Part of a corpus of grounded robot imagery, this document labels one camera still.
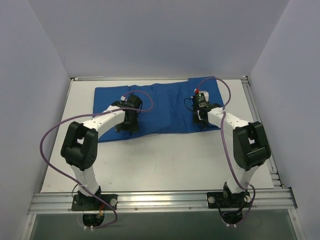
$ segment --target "white wall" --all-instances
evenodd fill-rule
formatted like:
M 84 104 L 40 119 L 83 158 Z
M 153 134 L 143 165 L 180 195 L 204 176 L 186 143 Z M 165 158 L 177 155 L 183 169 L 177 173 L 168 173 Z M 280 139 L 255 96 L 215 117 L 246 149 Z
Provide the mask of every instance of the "white wall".
M 320 236 L 319 13 L 319 0 L 290 0 L 249 79 L 308 240 Z
M 0 2 L 0 239 L 19 239 L 70 79 L 27 0 Z M 55 136 L 45 144 L 51 153 Z
M 288 0 L 29 0 L 69 76 L 243 76 Z

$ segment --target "blue towel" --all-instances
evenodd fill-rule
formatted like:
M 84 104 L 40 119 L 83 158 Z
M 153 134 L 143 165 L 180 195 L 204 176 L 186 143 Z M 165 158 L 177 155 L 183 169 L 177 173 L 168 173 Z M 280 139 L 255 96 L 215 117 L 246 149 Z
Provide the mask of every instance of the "blue towel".
M 145 86 L 117 86 L 117 87 L 97 87 L 94 92 L 93 113 L 101 113 L 110 104 L 120 100 L 120 97 L 129 91 L 139 90 L 147 93 L 153 100 L 153 108 L 149 112 L 139 114 L 139 131 L 129 133 L 121 131 L 115 132 L 110 129 L 99 138 L 99 142 L 125 140 L 142 137 L 148 134 L 169 134 L 169 133 L 194 133 L 196 132 L 192 112 L 189 111 L 184 99 L 194 95 L 194 89 L 206 77 L 189 78 L 188 81 L 152 84 Z M 217 85 L 217 81 L 210 79 L 203 83 L 200 90 L 209 92 L 210 103 L 223 105 L 223 100 Z M 141 98 L 143 109 L 151 106 L 150 100 L 142 93 L 133 93 Z M 186 104 L 192 109 L 192 101 L 186 100 Z M 203 131 L 219 129 L 218 127 L 205 128 Z

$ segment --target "purple cable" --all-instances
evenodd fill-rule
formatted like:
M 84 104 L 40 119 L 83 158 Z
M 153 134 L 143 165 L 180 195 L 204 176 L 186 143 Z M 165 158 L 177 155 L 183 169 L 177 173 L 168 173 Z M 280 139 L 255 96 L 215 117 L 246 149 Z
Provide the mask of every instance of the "purple cable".
M 227 115 L 224 110 L 225 110 L 226 106 L 229 104 L 229 102 L 230 102 L 230 100 L 231 100 L 231 90 L 230 90 L 229 86 L 228 86 L 227 83 L 226 83 L 225 81 L 223 81 L 222 79 L 217 78 L 217 77 L 215 77 L 215 76 L 210 76 L 210 77 L 207 77 L 206 79 L 202 80 L 202 81 L 199 83 L 199 85 L 197 86 L 197 89 L 199 89 L 199 87 L 200 87 L 204 82 L 206 82 L 207 80 L 210 80 L 210 79 L 212 79 L 212 80 L 218 80 L 218 81 L 222 82 L 222 83 L 226 86 L 226 88 L 228 89 L 228 92 L 229 92 L 229 98 L 228 98 L 228 100 L 226 101 L 226 103 L 225 103 L 225 104 L 223 105 L 223 107 L 222 107 L 223 116 L 222 116 L 221 124 L 220 124 L 220 132 L 221 132 L 222 145 L 223 145 L 225 157 L 226 157 L 226 160 L 227 160 L 227 162 L 228 162 L 228 165 L 229 165 L 231 174 L 232 174 L 232 176 L 233 176 L 236 184 L 239 186 L 239 188 L 241 188 L 242 190 L 246 191 L 246 190 L 248 190 L 248 186 L 250 186 L 250 187 L 252 188 L 252 190 L 253 190 L 253 196 L 252 196 L 252 199 L 251 199 L 250 206 L 249 206 L 248 210 L 246 211 L 245 215 L 243 216 L 243 218 L 242 218 L 237 224 L 234 224 L 234 226 L 236 226 L 236 225 L 242 223 L 242 222 L 244 221 L 245 217 L 249 214 L 249 212 L 250 212 L 250 210 L 251 210 L 251 208 L 252 208 L 252 206 L 253 206 L 253 202 L 254 202 L 254 200 L 255 200 L 255 198 L 256 198 L 256 189 L 255 189 L 255 187 L 254 187 L 252 184 L 250 184 L 250 183 L 248 183 L 248 182 L 246 182 L 246 186 L 245 186 L 245 187 L 243 187 L 243 186 L 241 185 L 241 183 L 240 183 L 239 180 L 237 179 L 236 173 L 235 173 L 235 171 L 234 171 L 234 168 L 232 167 L 232 163 L 231 163 L 231 160 L 230 160 L 230 156 L 229 156 L 229 152 L 228 152 L 228 148 L 227 148 L 227 144 L 226 144 L 226 139 L 225 139 L 225 133 L 224 133 L 224 122 L 225 122 L 225 118 L 226 118 L 226 115 Z
M 48 164 L 48 166 L 50 166 L 51 168 L 53 168 L 55 171 L 57 171 L 58 173 L 66 176 L 67 178 L 71 179 L 72 181 L 74 181 L 75 183 L 77 183 L 84 191 L 86 191 L 89 195 L 91 195 L 92 197 L 94 197 L 95 199 L 99 200 L 101 203 L 103 203 L 104 205 L 106 205 L 108 208 L 110 208 L 113 213 L 114 213 L 114 220 L 110 221 L 110 222 L 107 222 L 105 224 L 102 224 L 100 226 L 96 226 L 94 227 L 94 229 L 96 228 L 103 228 L 103 227 L 106 227 L 106 226 L 109 226 L 113 223 L 115 223 L 118 219 L 118 214 L 117 212 L 115 211 L 115 209 L 110 205 L 108 204 L 106 201 L 104 201 L 103 199 L 101 199 L 100 197 L 96 196 L 94 193 L 90 192 L 85 186 L 82 185 L 82 183 L 80 181 L 78 181 L 77 179 L 75 179 L 74 177 L 70 176 L 69 174 L 61 171 L 60 169 L 58 169 L 57 167 L 55 167 L 54 165 L 52 165 L 49 160 L 46 158 L 45 154 L 44 154 L 44 150 L 43 150 L 43 144 L 44 144 L 44 141 L 46 139 L 46 137 L 48 136 L 48 134 L 50 132 L 52 132 L 52 130 L 54 130 L 55 128 L 59 127 L 61 124 L 64 124 L 66 122 L 69 122 L 71 120 L 74 120 L 74 119 L 78 119 L 78 118 L 84 118 L 84 117 L 97 117 L 97 116 L 102 116 L 102 115 L 106 115 L 106 114 L 110 114 L 110 113 L 114 113 L 114 112 L 117 112 L 117 111 L 122 111 L 122 110 L 135 110 L 135 111 L 138 111 L 138 112 L 149 112 L 153 106 L 154 106 L 154 102 L 152 100 L 152 98 L 145 92 L 143 91 L 139 91 L 139 90 L 136 90 L 136 91 L 130 91 L 128 93 L 126 93 L 125 95 L 129 94 L 129 93 L 133 93 L 133 92 L 138 92 L 138 93 L 142 93 L 144 95 L 146 95 L 149 99 L 150 99 L 150 102 L 151 102 L 151 106 L 149 109 L 137 109 L 137 108 L 131 108 L 131 107 L 123 107 L 123 108 L 117 108 L 117 109 L 113 109 L 113 110 L 110 110 L 110 111 L 106 111 L 106 112 L 100 112 L 100 113 L 88 113 L 88 114 L 81 114 L 81 115 L 77 115 L 77 116 L 72 116 L 72 117 L 69 117 L 65 120 L 62 120 L 61 122 L 59 122 L 58 124 L 56 124 L 55 126 L 51 127 L 44 135 L 43 137 L 41 138 L 41 141 L 40 141 L 40 145 L 39 145 L 39 149 L 40 149 L 40 154 L 41 154 L 41 157 L 43 158 L 43 160 L 45 161 L 46 164 Z

